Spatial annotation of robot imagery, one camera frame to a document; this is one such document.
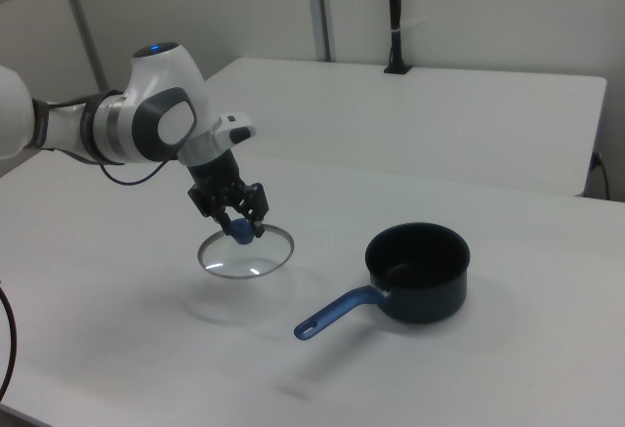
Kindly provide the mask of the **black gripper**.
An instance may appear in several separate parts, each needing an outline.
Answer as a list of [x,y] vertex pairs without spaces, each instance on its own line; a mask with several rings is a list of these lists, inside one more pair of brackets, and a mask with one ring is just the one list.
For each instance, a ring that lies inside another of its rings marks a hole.
[[[231,219],[226,207],[214,194],[242,184],[239,166],[232,151],[228,149],[217,158],[189,166],[187,170],[194,181],[187,195],[203,217],[212,218],[225,235],[230,235]],[[262,184],[245,187],[236,210],[241,217],[232,222],[233,237],[261,237],[264,234],[264,219],[269,212],[269,203]]]

